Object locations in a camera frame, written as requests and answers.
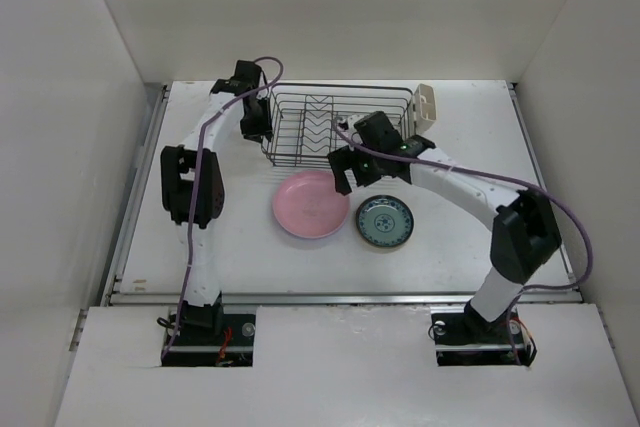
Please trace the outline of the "metal wire dish rack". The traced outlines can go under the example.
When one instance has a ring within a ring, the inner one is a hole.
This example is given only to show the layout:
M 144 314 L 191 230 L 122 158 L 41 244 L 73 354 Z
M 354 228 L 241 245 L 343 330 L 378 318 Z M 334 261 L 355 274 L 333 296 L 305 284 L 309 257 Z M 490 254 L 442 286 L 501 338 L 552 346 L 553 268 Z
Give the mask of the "metal wire dish rack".
M 344 142 L 337 119 L 384 112 L 407 137 L 415 132 L 413 92 L 406 87 L 280 82 L 270 93 L 272 138 L 261 149 L 275 167 L 327 169 L 327 155 Z

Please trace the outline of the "blue patterned glass plate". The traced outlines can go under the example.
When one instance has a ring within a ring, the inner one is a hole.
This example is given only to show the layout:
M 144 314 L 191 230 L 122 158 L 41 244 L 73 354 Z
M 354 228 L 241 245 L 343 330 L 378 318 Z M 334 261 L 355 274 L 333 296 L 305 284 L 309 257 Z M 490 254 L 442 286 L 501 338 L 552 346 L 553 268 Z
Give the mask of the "blue patterned glass plate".
M 399 198 L 376 195 L 367 198 L 355 212 L 359 235 L 378 248 L 397 248 L 413 234 L 415 221 L 410 208 Z

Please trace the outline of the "pink plastic plate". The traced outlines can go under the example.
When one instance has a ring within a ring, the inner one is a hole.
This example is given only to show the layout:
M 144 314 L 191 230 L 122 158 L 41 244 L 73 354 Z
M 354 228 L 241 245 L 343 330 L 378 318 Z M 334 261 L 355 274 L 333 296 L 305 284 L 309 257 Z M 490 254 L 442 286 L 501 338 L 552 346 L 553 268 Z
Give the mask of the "pink plastic plate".
M 306 170 L 287 177 L 272 198 L 278 224 L 296 237 L 316 240 L 337 232 L 351 211 L 327 171 Z

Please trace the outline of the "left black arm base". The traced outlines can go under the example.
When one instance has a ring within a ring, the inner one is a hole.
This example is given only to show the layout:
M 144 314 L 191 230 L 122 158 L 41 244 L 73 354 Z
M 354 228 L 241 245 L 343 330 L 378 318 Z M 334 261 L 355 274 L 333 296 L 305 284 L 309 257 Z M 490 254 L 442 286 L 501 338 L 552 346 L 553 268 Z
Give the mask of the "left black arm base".
M 254 314 L 221 314 L 213 330 L 184 326 L 169 351 L 176 315 L 159 317 L 156 322 L 165 329 L 161 349 L 163 367 L 252 367 L 256 316 Z

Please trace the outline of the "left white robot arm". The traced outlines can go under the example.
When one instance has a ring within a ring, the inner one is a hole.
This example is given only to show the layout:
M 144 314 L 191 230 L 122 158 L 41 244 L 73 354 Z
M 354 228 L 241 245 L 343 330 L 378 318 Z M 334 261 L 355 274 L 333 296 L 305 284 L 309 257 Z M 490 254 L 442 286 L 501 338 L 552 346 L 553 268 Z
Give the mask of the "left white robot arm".
M 178 229 L 186 256 L 174 328 L 189 328 L 205 344 L 217 341 L 224 329 L 216 313 L 221 287 L 212 247 L 214 222 L 225 203 L 219 152 L 236 128 L 258 144 L 273 138 L 272 84 L 260 66 L 263 60 L 239 60 L 230 78 L 216 80 L 209 107 L 191 133 L 160 154 L 162 206 Z

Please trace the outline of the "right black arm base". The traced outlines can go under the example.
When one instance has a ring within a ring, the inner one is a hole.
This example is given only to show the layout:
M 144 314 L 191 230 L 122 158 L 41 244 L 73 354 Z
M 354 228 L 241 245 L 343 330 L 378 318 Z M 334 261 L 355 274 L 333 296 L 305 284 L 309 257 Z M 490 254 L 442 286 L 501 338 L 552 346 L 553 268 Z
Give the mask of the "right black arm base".
M 431 310 L 428 334 L 434 341 L 439 367 L 530 367 L 538 348 L 516 309 L 486 323 L 470 309 Z

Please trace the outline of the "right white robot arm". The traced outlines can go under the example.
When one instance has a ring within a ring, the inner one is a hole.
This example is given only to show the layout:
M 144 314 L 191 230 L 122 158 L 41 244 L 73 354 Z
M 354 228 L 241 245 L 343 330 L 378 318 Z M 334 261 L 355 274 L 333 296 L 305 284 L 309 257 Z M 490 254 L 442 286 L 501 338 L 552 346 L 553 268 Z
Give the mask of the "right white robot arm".
M 327 156 L 338 193 L 399 178 L 447 200 L 490 231 L 491 269 L 465 306 L 463 328 L 477 341 L 495 334 L 512 301 L 561 246 L 548 198 L 537 186 L 514 189 L 446 165 L 446 153 L 434 142 L 402 137 L 382 111 L 338 118 L 332 128 L 346 143 Z

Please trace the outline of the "beige plastic cutlery holder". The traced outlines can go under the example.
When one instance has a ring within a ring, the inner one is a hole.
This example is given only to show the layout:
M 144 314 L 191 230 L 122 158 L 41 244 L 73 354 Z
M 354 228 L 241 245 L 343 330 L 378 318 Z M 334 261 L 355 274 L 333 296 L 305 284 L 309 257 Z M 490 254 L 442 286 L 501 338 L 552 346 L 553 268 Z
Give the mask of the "beige plastic cutlery holder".
M 413 94 L 414 132 L 424 134 L 437 122 L 435 92 L 432 86 L 420 83 Z

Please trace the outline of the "aluminium front rail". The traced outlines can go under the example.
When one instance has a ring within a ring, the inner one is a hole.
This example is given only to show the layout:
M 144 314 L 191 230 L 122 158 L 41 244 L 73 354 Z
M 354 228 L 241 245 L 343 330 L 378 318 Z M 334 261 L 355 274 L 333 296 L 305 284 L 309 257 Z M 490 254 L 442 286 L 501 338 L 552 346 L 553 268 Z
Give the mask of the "aluminium front rail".
M 234 306 L 316 306 L 316 305 L 458 305 L 471 298 L 470 293 L 226 293 L 222 301 Z M 166 293 L 111 293 L 105 297 L 105 306 L 173 305 L 177 294 Z

